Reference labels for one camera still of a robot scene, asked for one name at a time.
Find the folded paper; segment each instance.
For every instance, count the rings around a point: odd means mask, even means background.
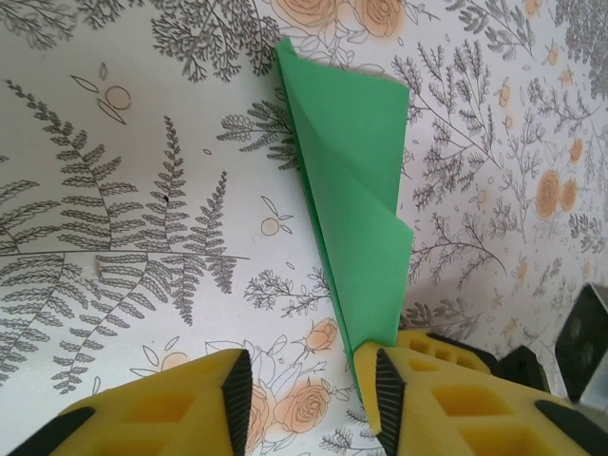
[[[395,216],[409,91],[277,50],[317,246],[352,368],[368,340],[393,346],[412,231]]]

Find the floral wallpaper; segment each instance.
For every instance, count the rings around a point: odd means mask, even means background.
[[[583,283],[608,283],[605,2],[0,0],[0,19],[0,452],[89,394],[243,348],[248,455],[384,454],[301,190],[281,37],[410,88],[402,328],[524,344],[563,394],[558,331]]]

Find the orange rose print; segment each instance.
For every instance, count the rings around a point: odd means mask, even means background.
[[[577,182],[575,180],[569,180],[563,185],[560,194],[561,209],[568,212],[574,207],[578,190]]]
[[[338,326],[333,318],[318,322],[306,337],[306,347],[311,352],[327,350],[338,334]]]
[[[373,36],[391,36],[401,20],[399,0],[351,0],[361,25]]]
[[[271,0],[276,14],[293,26],[318,27],[335,19],[336,0]]]
[[[308,432],[323,420],[331,400],[323,386],[309,381],[276,405],[275,419],[288,432]]]
[[[266,429],[274,421],[275,406],[276,400],[273,393],[263,383],[254,384],[249,411],[249,426],[247,427],[246,454],[251,454],[262,442]]]
[[[582,155],[582,140],[574,140],[574,144],[570,148],[570,162],[576,164]]]
[[[546,171],[536,191],[536,205],[539,217],[548,219],[555,212],[560,198],[560,178],[553,170]]]

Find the gray fern illustration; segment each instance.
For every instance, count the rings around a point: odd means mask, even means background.
[[[183,63],[181,73],[194,83],[209,72],[228,83],[241,67],[241,52],[254,74],[270,71],[278,23],[260,16],[254,0],[184,0],[159,2],[161,17],[152,19],[154,48]]]
[[[329,302],[330,286],[327,282],[325,272],[318,268],[307,275],[313,281],[313,285],[306,287],[300,285],[300,290],[294,290],[294,281],[289,278],[281,278],[272,270],[262,271],[249,280],[245,290],[245,297],[254,303],[256,309],[273,309],[277,301],[288,300],[289,305],[281,309],[282,317],[292,317],[294,314],[308,315],[309,311],[316,311],[321,301]]]
[[[0,156],[0,163],[7,160],[8,158]],[[60,203],[57,201],[35,201],[14,209],[7,209],[7,212],[4,212],[3,206],[6,207],[7,201],[39,185],[38,182],[32,180],[16,180],[0,186],[0,210],[2,211],[0,212],[0,256],[21,254],[21,249],[28,242],[44,238],[61,229],[59,226],[33,226],[19,231],[15,230],[28,220],[59,206]]]
[[[555,24],[566,22],[568,58],[589,64],[591,96],[608,97],[608,3],[604,0],[557,0]]]
[[[81,273],[66,254],[21,256],[0,270],[0,287],[12,289],[1,308],[7,318],[0,318],[5,328],[0,331],[0,387],[28,360],[27,353],[50,340],[47,328],[63,327],[64,320],[74,318],[68,303],[86,309],[86,291],[101,297],[97,284],[82,280]]]
[[[281,90],[275,91],[275,96],[284,101]],[[270,152],[266,157],[270,160],[283,162],[278,169],[297,168],[295,154],[294,132],[289,119],[289,112],[284,104],[267,101],[253,103],[247,110],[247,115],[232,114],[221,121],[224,133],[218,135],[220,141],[238,141],[247,143],[240,152],[253,152],[268,146]]]
[[[485,31],[489,41],[487,48],[503,55],[503,60],[517,57],[517,49],[524,49],[534,59],[532,47],[536,43],[530,21],[522,9],[510,8],[506,0],[485,0],[483,4],[473,0],[447,0],[448,11],[459,11],[458,18],[465,24],[465,31],[477,34]]]
[[[491,238],[504,239],[507,233],[517,232],[522,234],[523,242],[526,243],[524,223],[532,198],[527,196],[528,177],[535,179],[542,164],[540,153],[537,150],[530,151],[529,146],[541,142],[544,137],[544,128],[535,122],[536,116],[528,110],[523,115],[522,134],[517,137],[509,135],[507,145],[510,152],[506,157],[516,163],[516,170],[505,168],[503,171],[503,184],[499,190],[503,193],[511,190],[515,195],[517,206],[513,207],[510,202],[504,202],[503,196],[498,197],[496,205],[492,208],[494,216],[490,219],[489,229]]]
[[[438,261],[429,268],[430,281],[433,285],[441,282],[442,273],[448,266],[466,257],[468,257],[468,261],[461,270],[458,279],[459,290],[462,289],[474,272],[485,269],[492,260],[499,264],[506,275],[503,262],[484,246],[485,232],[479,216],[465,212],[461,222],[462,229],[456,234],[451,232],[450,217],[433,213],[431,223],[436,240],[432,245],[426,245],[422,242],[419,248],[414,246],[412,249],[408,283],[416,282],[423,271],[424,265],[433,262],[436,252],[439,254]]]
[[[413,58],[395,56],[392,67],[410,92],[408,119],[422,119],[424,112],[433,118],[434,144],[427,151],[423,177],[428,182],[414,191],[416,207],[425,209],[433,201],[440,203],[446,194],[467,190],[475,174],[487,163],[499,169],[493,146],[496,141],[494,116],[487,103],[490,71],[484,66],[478,41],[465,41],[456,47],[452,65],[446,66],[445,52],[440,45],[427,51],[418,43],[418,54],[431,77],[428,91],[437,107],[431,105],[423,92],[423,78]],[[460,117],[462,126],[457,124]]]
[[[138,192],[137,187],[108,180],[120,166],[120,157],[105,161],[102,144],[85,151],[86,132],[75,133],[71,123],[62,122],[33,95],[11,81],[7,84],[17,97],[27,101],[34,118],[45,123],[43,130],[60,148],[55,157],[66,163],[61,168],[67,175],[62,184],[70,191],[61,202],[65,208],[61,214],[68,222],[60,227],[41,223],[35,229],[13,230],[21,222],[58,207],[60,203],[55,201],[21,206],[0,216],[0,234],[11,242],[5,245],[0,238],[0,257],[8,261],[0,269],[0,289],[9,289],[0,307],[0,386],[27,361],[27,353],[51,340],[46,328],[69,323],[68,334],[59,343],[61,354],[53,357],[61,369],[52,376],[54,388],[66,394],[82,383],[88,365],[96,359],[95,352],[105,347],[105,338],[130,328],[129,318],[144,319],[145,311],[156,310],[155,302],[172,301],[181,318],[192,325],[194,292],[203,272],[210,272],[221,291],[229,294],[237,261],[249,258],[224,254],[221,218],[225,171],[207,204],[200,208],[197,225],[185,225],[188,211],[182,190],[183,158],[170,118],[164,118],[166,172],[155,181],[157,190],[151,192],[154,202],[144,207],[124,201],[124,194]],[[0,163],[6,160],[0,156]],[[21,180],[0,187],[0,204],[36,185]],[[119,195],[121,199],[113,201]],[[144,208],[151,213],[140,218],[129,215]],[[55,231],[60,233],[59,240],[78,249],[35,255],[19,250],[21,244]],[[90,264],[92,258],[96,258],[93,276],[80,266]]]
[[[0,0],[0,23],[28,46],[47,50],[72,37],[76,11],[70,4],[52,0]]]
[[[571,214],[568,224],[572,239],[580,239],[583,253],[591,251],[593,254],[599,254],[606,248],[608,236],[602,231],[600,219],[589,219],[586,214]]]
[[[78,316],[79,324],[69,328],[71,340],[62,340],[59,347],[66,352],[53,356],[61,370],[51,377],[61,394],[76,390],[87,364],[95,361],[94,353],[104,348],[102,337],[114,337],[117,330],[128,329],[124,318],[144,319],[141,310],[156,307],[145,293],[167,302],[162,292],[162,277],[166,267],[149,254],[97,256],[100,264],[100,284],[96,299],[90,301],[90,312]]]
[[[173,245],[186,240],[186,236],[180,235],[180,232],[187,230],[182,221],[190,216],[180,211],[186,205],[183,200],[186,194],[182,190],[185,180],[178,134],[167,116],[164,117],[164,124],[167,131],[167,148],[164,155],[168,160],[162,165],[166,172],[160,173],[160,180],[154,181],[160,191],[153,191],[150,195],[156,202],[145,205],[153,214],[142,216],[154,228],[142,230],[145,239],[135,245],[144,250],[170,252]]]
[[[558,91],[554,87],[551,87],[547,93],[542,88],[539,78],[535,78],[528,85],[528,98],[544,117],[557,116],[558,121],[555,125],[554,133],[562,131],[567,126],[569,136],[574,136],[582,127],[582,122],[595,114],[599,109],[598,106],[592,111],[582,101],[580,91],[577,91],[577,105],[572,106],[567,91],[559,95]]]
[[[62,225],[65,232],[59,239],[84,250],[113,250],[142,239],[141,233],[129,232],[143,226],[143,221],[125,218],[124,215],[143,206],[135,201],[111,203],[111,198],[116,195],[137,192],[137,187],[131,183],[108,181],[121,165],[122,158],[103,162],[103,144],[85,152],[87,134],[84,130],[75,133],[70,122],[62,122],[55,112],[46,104],[37,102],[32,94],[26,94],[11,81],[7,81],[7,85],[17,97],[28,101],[27,107],[34,111],[34,118],[47,124],[43,129],[61,148],[55,157],[66,163],[61,172],[69,176],[62,184],[87,192],[87,195],[63,198],[64,205],[73,208],[61,213],[71,221]]]
[[[431,309],[428,304],[415,302],[406,308],[399,329],[425,328],[454,340],[466,340],[480,327],[483,312],[472,312],[472,305],[464,298],[442,299]]]

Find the branch illustration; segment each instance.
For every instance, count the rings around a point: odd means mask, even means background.
[[[181,221],[190,216],[179,211],[186,205],[183,200],[186,194],[181,189],[186,181],[182,179],[183,158],[180,157],[180,141],[173,121],[164,116],[164,124],[167,131],[167,148],[164,150],[164,155],[168,161],[164,161],[162,165],[166,173],[159,173],[160,180],[154,181],[160,191],[150,192],[157,202],[149,202],[145,205],[154,214],[142,215],[142,218],[155,228],[142,230],[141,234],[145,240],[136,242],[135,245],[148,251],[170,252],[174,244],[186,240],[186,236],[180,235],[179,232],[187,230]]]
[[[52,0],[0,0],[0,22],[8,31],[26,37],[28,46],[47,50],[67,41],[76,26],[76,12],[69,4]]]
[[[281,309],[284,312],[282,317],[308,315],[309,311],[317,310],[319,301],[324,299],[327,302],[331,299],[330,287],[323,270],[313,268],[308,278],[313,281],[311,289],[301,285],[300,293],[297,293],[294,292],[294,282],[289,278],[283,279],[272,270],[262,271],[249,281],[245,297],[254,302],[256,309],[266,310],[273,309],[278,300],[286,298],[289,299],[289,305]]]
[[[465,212],[462,229],[455,235],[451,234],[448,217],[433,213],[431,223],[433,224],[433,235],[437,239],[433,245],[427,246],[423,242],[421,248],[412,249],[408,283],[415,283],[422,273],[424,265],[433,260],[434,251],[439,251],[437,264],[430,267],[430,280],[435,285],[441,281],[442,273],[447,266],[470,254],[476,254],[476,256],[470,257],[462,269],[458,280],[459,290],[475,271],[485,268],[491,260],[497,261],[506,275],[506,269],[500,259],[484,247],[485,233],[481,232],[483,228],[479,216]]]
[[[544,117],[557,116],[558,122],[555,125],[554,133],[560,132],[568,126],[568,135],[573,136],[582,127],[583,121],[593,116],[599,109],[593,111],[582,101],[580,91],[577,91],[577,106],[570,104],[568,92],[558,95],[558,91],[551,87],[549,93],[541,87],[539,78],[535,78],[528,85],[528,98],[532,105],[536,106],[539,114]]]
[[[541,142],[544,136],[544,128],[540,123],[535,123],[535,119],[532,111],[528,109],[523,115],[522,134],[519,138],[510,135],[507,141],[511,152],[507,152],[506,157],[518,165],[521,178],[516,179],[514,172],[505,168],[503,185],[499,190],[505,192],[511,189],[519,207],[511,211],[511,203],[504,203],[502,196],[497,199],[496,206],[492,209],[494,217],[489,222],[491,238],[504,238],[508,232],[517,232],[522,234],[523,243],[527,242],[523,225],[532,202],[532,199],[527,197],[527,178],[530,176],[535,179],[539,175],[542,159],[538,150],[531,153],[526,147]]]
[[[459,11],[458,18],[465,24],[465,31],[477,34],[485,30],[489,43],[487,48],[503,54],[503,60],[511,61],[517,57],[517,49],[524,49],[532,59],[532,47],[536,43],[530,21],[523,17],[522,9],[511,9],[506,0],[485,0],[480,6],[473,0],[447,0],[452,2],[448,11]],[[496,24],[491,27],[490,21]]]
[[[142,239],[139,233],[115,236],[143,226],[142,220],[122,217],[123,214],[142,209],[141,204],[135,201],[110,203],[112,196],[138,191],[131,183],[107,181],[121,165],[122,158],[101,162],[105,153],[103,144],[85,153],[87,134],[84,130],[74,134],[74,127],[70,122],[63,123],[46,104],[36,102],[31,93],[26,94],[19,85],[14,85],[11,81],[7,81],[7,85],[17,97],[28,101],[27,107],[34,111],[34,118],[47,123],[43,129],[51,135],[50,140],[62,148],[56,158],[67,162],[61,171],[70,175],[62,184],[72,188],[90,189],[88,191],[94,195],[63,198],[63,203],[77,208],[62,211],[62,215],[72,221],[62,225],[62,229],[67,233],[61,234],[59,239],[83,250],[112,250]]]
[[[62,320],[74,317],[68,303],[78,303],[84,309],[89,301],[82,288],[99,295],[99,288],[80,279],[82,268],[68,262],[66,255],[41,254],[20,256],[0,270],[0,287],[33,286],[8,293],[3,306],[8,318],[0,318],[0,387],[9,373],[18,371],[18,364],[27,361],[25,353],[37,352],[39,343],[50,340],[36,327],[62,327]],[[22,318],[16,315],[27,315]]]
[[[431,309],[428,304],[414,303],[406,309],[399,330],[412,328],[430,329],[434,333],[455,340],[465,340],[479,328],[483,314],[471,313],[472,305],[461,297],[456,300],[442,299],[439,306]]]
[[[123,320],[123,314],[144,319],[138,307],[156,311],[150,299],[138,290],[139,287],[148,290],[160,302],[168,301],[160,290],[159,280],[159,276],[165,274],[165,267],[150,259],[149,254],[97,256],[97,260],[103,287],[99,289],[98,299],[90,302],[97,312],[79,315],[79,320],[89,326],[71,327],[69,334],[76,337],[77,343],[62,340],[59,347],[69,355],[53,356],[53,362],[62,370],[54,374],[51,380],[57,381],[54,388],[61,394],[75,391],[76,385],[82,383],[81,375],[88,372],[85,365],[95,361],[95,351],[104,348],[104,344],[99,342],[100,337],[118,335],[114,328],[130,328]]]
[[[282,92],[277,92],[276,97],[284,101]],[[297,156],[295,154],[295,139],[289,120],[289,113],[284,105],[274,104],[267,101],[253,103],[247,110],[247,116],[232,114],[221,121],[224,133],[218,135],[220,141],[249,142],[252,137],[254,141],[244,145],[240,152],[253,152],[269,146],[266,157],[270,160],[283,162],[278,169],[297,168]]]
[[[557,276],[561,270],[561,258],[558,257],[553,260],[552,263],[547,264],[544,271],[541,274],[541,280],[539,281],[539,285],[534,290],[532,297],[544,296],[546,293],[546,286],[549,279]]]
[[[606,248],[608,236],[602,231],[600,219],[589,219],[586,214],[571,214],[568,224],[572,239],[580,239],[583,253],[591,251],[593,254],[599,254]]]
[[[413,94],[409,121],[415,123],[426,111],[434,116],[434,144],[424,158],[427,169],[423,171],[423,177],[428,183],[414,191],[416,207],[421,210],[433,201],[442,202],[447,194],[457,189],[461,192],[467,190],[475,174],[487,162],[494,163],[499,169],[502,166],[492,150],[496,132],[493,111],[487,103],[490,72],[488,66],[484,66],[479,42],[471,45],[465,40],[461,47],[456,47],[453,63],[449,66],[445,64],[442,46],[427,51],[418,43],[418,53],[430,75],[432,82],[427,87],[437,108],[423,93],[424,81],[411,57],[404,61],[395,56],[391,65]],[[457,125],[455,114],[461,119],[462,127]],[[449,151],[448,155],[444,155],[444,150]]]
[[[0,163],[6,162],[8,159],[2,157]],[[40,184],[31,180],[17,180],[0,186],[0,208],[6,204],[8,200],[12,200],[23,192],[28,191]],[[19,206],[8,212],[0,212],[0,256],[7,254],[21,254],[21,248],[28,242],[38,238],[44,238],[51,233],[59,231],[59,226],[34,226],[19,232],[15,232],[14,228],[25,223],[26,221],[35,218],[38,214],[45,213],[53,207],[59,206],[57,201],[36,201],[30,204]]]
[[[161,17],[152,19],[154,48],[183,63],[181,72],[190,81],[205,80],[213,69],[215,77],[229,83],[241,70],[241,52],[249,57],[255,75],[272,68],[278,23],[260,17],[255,1],[183,0],[159,6]]]

